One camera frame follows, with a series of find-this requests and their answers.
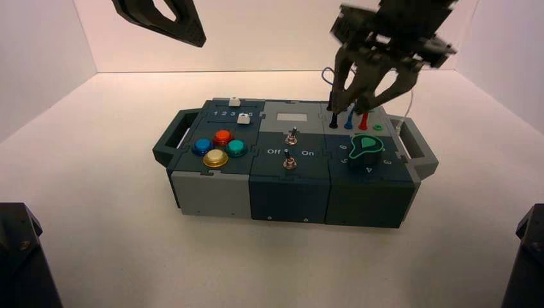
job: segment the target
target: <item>arcade button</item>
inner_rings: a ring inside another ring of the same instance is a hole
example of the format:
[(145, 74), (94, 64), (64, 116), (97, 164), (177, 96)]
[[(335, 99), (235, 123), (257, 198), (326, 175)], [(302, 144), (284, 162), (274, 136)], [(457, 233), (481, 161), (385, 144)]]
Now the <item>arcade button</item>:
[(243, 156), (247, 152), (246, 143), (239, 139), (232, 140), (226, 145), (225, 151), (230, 157)]
[(204, 156), (208, 151), (214, 148), (212, 141), (207, 138), (201, 138), (194, 142), (192, 152), (198, 156)]
[(214, 144), (218, 146), (226, 146), (234, 136), (228, 130), (218, 130), (214, 137)]
[(228, 156), (224, 151), (214, 149), (204, 155), (202, 162), (208, 167), (219, 168), (228, 162)]

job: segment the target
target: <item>teal knob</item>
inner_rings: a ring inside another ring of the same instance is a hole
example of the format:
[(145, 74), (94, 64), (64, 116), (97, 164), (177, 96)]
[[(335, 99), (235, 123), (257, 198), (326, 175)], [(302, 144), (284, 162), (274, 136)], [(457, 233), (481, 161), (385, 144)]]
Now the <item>teal knob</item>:
[(350, 146), (348, 166), (358, 168), (377, 164), (383, 150), (384, 143), (378, 137), (364, 134), (355, 135)]

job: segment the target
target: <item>white wall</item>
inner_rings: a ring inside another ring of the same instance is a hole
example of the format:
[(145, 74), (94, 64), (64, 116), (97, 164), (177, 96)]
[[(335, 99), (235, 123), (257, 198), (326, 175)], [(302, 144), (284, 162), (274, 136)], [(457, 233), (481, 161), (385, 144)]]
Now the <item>white wall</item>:
[[(329, 34), (341, 3), (379, 0), (195, 0), (207, 42), (183, 44), (125, 21), (109, 0), (74, 0), (99, 72), (318, 70), (334, 64)], [(439, 30), (458, 46), (477, 0), (461, 0)], [(455, 57), (443, 68), (453, 69)]]
[(95, 73), (71, 0), (0, 1), (0, 142)]
[(481, 0), (457, 70), (544, 133), (544, 2)]

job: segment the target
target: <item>yellow button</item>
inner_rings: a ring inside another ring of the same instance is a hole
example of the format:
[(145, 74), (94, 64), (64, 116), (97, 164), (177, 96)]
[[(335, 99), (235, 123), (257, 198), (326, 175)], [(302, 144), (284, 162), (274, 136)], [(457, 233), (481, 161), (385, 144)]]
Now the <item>yellow button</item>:
[(228, 162), (228, 155), (219, 149), (214, 149), (204, 155), (202, 160), (208, 167), (217, 168), (224, 166)]

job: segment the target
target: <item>wire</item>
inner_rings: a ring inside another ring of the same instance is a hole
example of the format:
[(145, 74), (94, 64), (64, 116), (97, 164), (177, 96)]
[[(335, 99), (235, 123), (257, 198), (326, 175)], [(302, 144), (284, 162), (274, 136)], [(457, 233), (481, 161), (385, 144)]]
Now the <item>wire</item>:
[(398, 122), (396, 125), (395, 131), (397, 135), (400, 135), (400, 129), (402, 127), (402, 124), (404, 123), (404, 120), (406, 120), (406, 117), (408, 116), (408, 113), (410, 112), (410, 109), (412, 108), (412, 103), (414, 102), (414, 89), (410, 91), (411, 97), (410, 97), (410, 104), (408, 105), (408, 109), (406, 110), (406, 113), (402, 117), (402, 119)]
[[(334, 70), (330, 68), (329, 66), (327, 66), (321, 71), (321, 78), (323, 79), (324, 82), (328, 83), (329, 85), (332, 85), (332, 82), (330, 82), (328, 79), (325, 78), (325, 72), (327, 71), (330, 71), (332, 72), (332, 74), (334, 74)], [(350, 71), (355, 74), (355, 69), (353, 69), (353, 67), (350, 68)]]
[(328, 80), (325, 78), (325, 72), (326, 72), (326, 71), (331, 71), (331, 72), (334, 74), (334, 70), (327, 66), (326, 68), (324, 68), (324, 69), (321, 71), (321, 78), (323, 79), (323, 81), (326, 82), (326, 83), (328, 83), (329, 85), (332, 85), (332, 82), (328, 81)]

